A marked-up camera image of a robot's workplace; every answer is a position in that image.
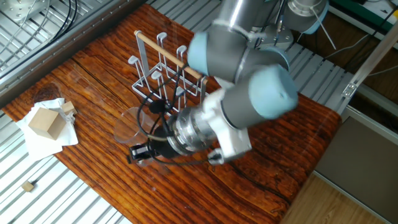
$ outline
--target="wooden floor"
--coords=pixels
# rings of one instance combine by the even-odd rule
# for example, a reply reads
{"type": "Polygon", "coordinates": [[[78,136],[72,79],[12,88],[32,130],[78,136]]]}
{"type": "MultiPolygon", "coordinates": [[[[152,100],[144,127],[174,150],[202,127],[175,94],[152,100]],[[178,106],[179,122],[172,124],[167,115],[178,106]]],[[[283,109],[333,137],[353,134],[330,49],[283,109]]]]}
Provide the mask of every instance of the wooden floor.
{"type": "Polygon", "coordinates": [[[351,201],[315,175],[287,212],[282,224],[383,224],[368,211],[351,201]]]}

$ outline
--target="wooden rack handle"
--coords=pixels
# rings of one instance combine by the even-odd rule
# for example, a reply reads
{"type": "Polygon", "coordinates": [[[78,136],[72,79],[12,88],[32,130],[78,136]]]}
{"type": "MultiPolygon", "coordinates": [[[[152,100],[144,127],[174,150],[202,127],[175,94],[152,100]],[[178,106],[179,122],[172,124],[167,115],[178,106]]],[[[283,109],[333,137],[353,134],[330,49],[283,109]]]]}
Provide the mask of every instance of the wooden rack handle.
{"type": "MultiPolygon", "coordinates": [[[[168,51],[166,51],[165,49],[163,49],[162,47],[157,45],[155,42],[151,41],[148,37],[146,37],[144,34],[139,32],[138,30],[134,31],[134,34],[138,38],[140,38],[142,41],[144,41],[147,45],[151,46],[153,49],[157,50],[159,53],[161,53],[162,55],[167,57],[169,60],[171,60],[177,66],[179,66],[179,67],[183,67],[184,66],[184,63],[182,61],[180,61],[179,59],[174,57],[172,54],[170,54],[168,51]]],[[[200,79],[201,78],[201,75],[197,71],[195,71],[194,69],[192,69],[190,67],[186,67],[184,70],[186,72],[188,72],[189,74],[191,74],[196,79],[200,79]]]]}

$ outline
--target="green panel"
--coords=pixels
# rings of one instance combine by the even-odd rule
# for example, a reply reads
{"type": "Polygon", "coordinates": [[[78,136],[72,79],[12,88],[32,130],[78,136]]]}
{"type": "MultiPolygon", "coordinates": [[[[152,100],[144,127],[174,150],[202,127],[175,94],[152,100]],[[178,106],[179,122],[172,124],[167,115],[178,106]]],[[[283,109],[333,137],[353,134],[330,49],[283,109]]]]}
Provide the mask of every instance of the green panel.
{"type": "MultiPolygon", "coordinates": [[[[367,20],[368,22],[374,24],[375,26],[379,26],[384,19],[376,15],[375,13],[367,10],[365,7],[361,6],[360,4],[350,1],[350,0],[330,0],[331,2],[334,2],[335,4],[338,4],[339,6],[345,8],[346,10],[351,11],[353,14],[356,14],[357,16],[361,17],[362,19],[367,20]]],[[[389,31],[392,27],[392,24],[389,22],[386,22],[383,25],[383,29],[386,31],[389,31]]]]}

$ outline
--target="white cable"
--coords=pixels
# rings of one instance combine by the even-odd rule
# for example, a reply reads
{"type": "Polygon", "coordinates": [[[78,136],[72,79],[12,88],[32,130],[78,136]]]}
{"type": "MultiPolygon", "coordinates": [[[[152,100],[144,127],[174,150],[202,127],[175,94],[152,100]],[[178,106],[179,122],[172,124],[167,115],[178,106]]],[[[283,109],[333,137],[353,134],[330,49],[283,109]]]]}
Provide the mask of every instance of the white cable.
{"type": "Polygon", "coordinates": [[[340,50],[336,51],[335,53],[333,53],[333,54],[331,54],[331,55],[325,57],[325,59],[328,59],[328,58],[334,56],[335,54],[338,54],[338,53],[340,53],[340,52],[342,52],[342,51],[344,51],[344,50],[348,50],[348,49],[352,49],[353,47],[356,47],[359,43],[361,43],[365,38],[367,38],[367,37],[369,37],[369,36],[370,36],[369,34],[366,34],[366,35],[365,35],[364,37],[362,37],[359,41],[357,41],[357,43],[355,43],[354,45],[349,46],[349,47],[345,47],[345,48],[343,48],[343,49],[340,49],[340,50]]]}
{"type": "Polygon", "coordinates": [[[40,25],[38,26],[38,28],[35,30],[35,32],[31,35],[31,37],[29,37],[10,57],[8,57],[7,59],[5,59],[2,63],[0,63],[0,68],[5,64],[5,63],[7,63],[7,61],[8,60],[10,60],[11,58],[13,58],[13,56],[14,55],[16,55],[20,50],[22,50],[29,42],[30,42],[30,40],[32,40],[33,39],[33,37],[41,30],[41,28],[43,27],[43,25],[44,25],[44,22],[45,22],[45,20],[47,19],[47,16],[48,16],[48,14],[49,14],[49,10],[50,10],[50,1],[51,0],[48,0],[48,3],[47,3],[47,11],[45,12],[45,15],[44,15],[44,18],[43,18],[43,21],[40,23],[40,25]]]}
{"type": "Polygon", "coordinates": [[[30,11],[33,9],[33,6],[36,4],[37,0],[35,0],[33,2],[33,4],[31,5],[29,11],[27,11],[26,17],[24,19],[24,21],[22,22],[21,26],[18,28],[17,32],[15,32],[10,39],[8,40],[7,44],[4,46],[4,48],[0,51],[0,54],[4,52],[4,50],[8,47],[8,45],[11,43],[11,41],[14,39],[14,37],[17,35],[17,33],[22,29],[22,26],[25,25],[25,22],[27,20],[27,16],[29,15],[30,11]]]}
{"type": "Polygon", "coordinates": [[[323,31],[325,32],[326,36],[328,37],[328,39],[329,39],[331,45],[332,45],[333,48],[336,50],[335,43],[333,43],[333,41],[331,40],[331,38],[330,38],[328,32],[326,31],[325,27],[324,27],[323,24],[322,24],[322,21],[319,19],[317,12],[315,12],[315,10],[313,9],[313,6],[311,6],[310,9],[313,11],[313,13],[315,14],[315,16],[317,17],[317,20],[318,20],[318,22],[320,23],[320,25],[321,25],[323,31]]]}
{"type": "Polygon", "coordinates": [[[300,36],[297,39],[297,43],[300,41],[301,37],[303,36],[304,33],[301,33],[300,36]]]}
{"type": "Polygon", "coordinates": [[[381,73],[384,73],[384,72],[389,72],[389,71],[394,70],[394,69],[397,69],[397,68],[398,68],[398,65],[397,65],[397,66],[394,66],[394,67],[392,67],[392,68],[383,70],[383,71],[381,71],[381,72],[376,72],[376,73],[370,74],[370,75],[368,75],[368,77],[373,76],[373,75],[378,75],[378,74],[381,74],[381,73]]]}

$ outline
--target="clear plastic cup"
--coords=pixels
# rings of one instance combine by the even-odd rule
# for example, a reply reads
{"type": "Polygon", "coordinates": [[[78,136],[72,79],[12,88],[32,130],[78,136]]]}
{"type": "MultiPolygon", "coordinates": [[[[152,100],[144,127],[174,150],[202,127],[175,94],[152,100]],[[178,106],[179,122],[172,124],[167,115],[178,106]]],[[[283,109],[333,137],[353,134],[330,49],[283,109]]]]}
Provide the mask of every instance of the clear plastic cup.
{"type": "MultiPolygon", "coordinates": [[[[114,138],[117,142],[135,146],[147,141],[147,136],[140,132],[137,123],[138,107],[133,107],[122,113],[114,125],[114,138]]],[[[143,111],[140,112],[139,121],[142,128],[149,133],[154,121],[143,111]]]]}

